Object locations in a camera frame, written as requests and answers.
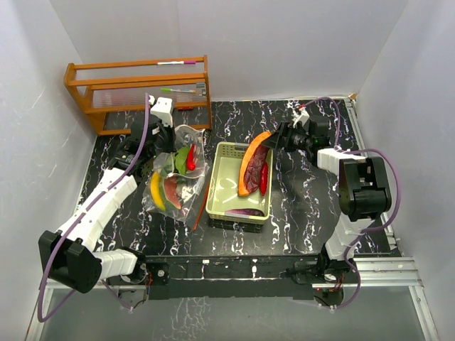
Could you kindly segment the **red toy chili pepper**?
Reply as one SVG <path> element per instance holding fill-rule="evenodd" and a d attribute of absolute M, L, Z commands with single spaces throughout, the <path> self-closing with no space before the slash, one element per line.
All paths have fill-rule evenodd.
<path fill-rule="evenodd" d="M 260 179 L 259 179 L 259 190 L 262 196 L 265 196 L 267 192 L 268 186 L 268 175 L 269 175 L 269 166 L 268 163 L 265 161 L 262 164 L 262 168 L 260 171 Z"/>
<path fill-rule="evenodd" d="M 188 151 L 187 159 L 186 159 L 186 167 L 189 171 L 194 171 L 196 169 L 195 150 L 196 150 L 196 145 L 192 144 Z"/>

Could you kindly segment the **green toy leaf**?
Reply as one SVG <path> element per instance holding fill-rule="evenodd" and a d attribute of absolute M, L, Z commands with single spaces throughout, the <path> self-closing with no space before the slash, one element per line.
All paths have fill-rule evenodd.
<path fill-rule="evenodd" d="M 186 159 L 187 159 L 187 154 L 189 151 L 189 147 L 183 146 L 177 150 L 177 152 L 174 153 L 173 156 L 173 161 L 174 161 L 174 168 L 175 171 L 180 174 L 180 175 L 185 175 L 187 171 L 186 167 Z"/>

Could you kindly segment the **clear bag of white discs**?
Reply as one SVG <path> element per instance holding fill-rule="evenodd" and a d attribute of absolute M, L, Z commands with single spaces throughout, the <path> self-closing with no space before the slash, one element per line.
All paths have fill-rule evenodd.
<path fill-rule="evenodd" d="M 153 172 L 162 178 L 176 176 L 195 180 L 204 177 L 209 165 L 205 161 L 203 130 L 182 124 L 176 127 L 175 134 L 175 151 L 155 157 Z"/>

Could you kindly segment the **dark red toy sweet potato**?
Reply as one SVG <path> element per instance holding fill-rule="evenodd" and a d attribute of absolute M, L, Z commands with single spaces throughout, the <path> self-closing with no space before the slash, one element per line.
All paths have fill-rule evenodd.
<path fill-rule="evenodd" d="M 250 157 L 244 174 L 244 192 L 249 195 L 259 188 L 261 183 L 262 166 L 266 160 L 269 149 L 259 145 Z"/>

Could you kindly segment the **yellow toy banana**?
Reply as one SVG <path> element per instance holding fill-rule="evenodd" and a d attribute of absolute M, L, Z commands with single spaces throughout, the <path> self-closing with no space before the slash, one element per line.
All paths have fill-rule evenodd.
<path fill-rule="evenodd" d="M 150 191 L 155 206 L 159 210 L 164 211 L 166 207 L 161 196 L 161 176 L 157 172 L 154 172 L 152 174 L 150 181 Z"/>

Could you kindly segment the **red watermelon slice toy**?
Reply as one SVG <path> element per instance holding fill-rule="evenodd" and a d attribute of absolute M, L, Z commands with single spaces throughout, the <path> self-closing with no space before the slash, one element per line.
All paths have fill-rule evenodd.
<path fill-rule="evenodd" d="M 168 210 L 180 210 L 181 203 L 177 194 L 177 177 L 161 180 L 161 196 Z"/>

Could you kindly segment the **pale green perforated basket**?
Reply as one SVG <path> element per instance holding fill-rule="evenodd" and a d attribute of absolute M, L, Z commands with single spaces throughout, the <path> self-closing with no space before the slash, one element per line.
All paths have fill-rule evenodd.
<path fill-rule="evenodd" d="M 268 153 L 266 159 L 269 175 L 265 196 L 262 196 L 259 190 L 247 197 L 240 197 L 237 194 L 240 166 L 247 147 L 247 144 L 225 141 L 218 143 L 216 147 L 208 199 L 205 205 L 206 212 L 213 220 L 263 225 L 270 217 L 274 160 L 272 151 Z M 259 209 L 263 211 L 264 217 L 225 214 L 225 211 L 237 208 Z"/>

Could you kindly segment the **purple toy eggplant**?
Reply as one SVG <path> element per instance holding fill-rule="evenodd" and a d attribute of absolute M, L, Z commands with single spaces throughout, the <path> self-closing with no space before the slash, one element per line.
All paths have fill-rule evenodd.
<path fill-rule="evenodd" d="M 255 216 L 264 217 L 263 211 L 255 208 L 237 208 L 225 211 L 226 215 L 244 215 L 244 216 Z"/>

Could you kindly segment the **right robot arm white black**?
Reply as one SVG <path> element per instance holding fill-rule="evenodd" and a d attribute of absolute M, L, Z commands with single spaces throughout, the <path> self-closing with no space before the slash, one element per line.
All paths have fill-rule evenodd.
<path fill-rule="evenodd" d="M 304 151 L 318 169 L 338 178 L 338 203 L 341 215 L 328 241 L 314 261 L 297 261 L 287 270 L 297 283 L 321 281 L 340 284 L 354 266 L 355 245 L 365 229 L 392 206 L 384 160 L 355 156 L 334 147 L 324 117 L 311 118 L 309 125 L 281 123 L 262 145 L 274 151 Z"/>

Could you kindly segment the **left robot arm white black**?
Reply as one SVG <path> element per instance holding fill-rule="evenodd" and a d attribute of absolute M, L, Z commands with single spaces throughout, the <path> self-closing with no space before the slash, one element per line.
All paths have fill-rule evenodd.
<path fill-rule="evenodd" d="M 40 287 L 49 278 L 80 293 L 98 281 L 124 276 L 131 283 L 146 277 L 140 255 L 128 248 L 97 252 L 98 239 L 119 206 L 136 190 L 145 165 L 160 153 L 170 153 L 175 134 L 170 114 L 147 114 L 135 122 L 116 150 L 107 169 L 80 209 L 55 232 L 46 230 L 38 240 L 43 267 Z"/>

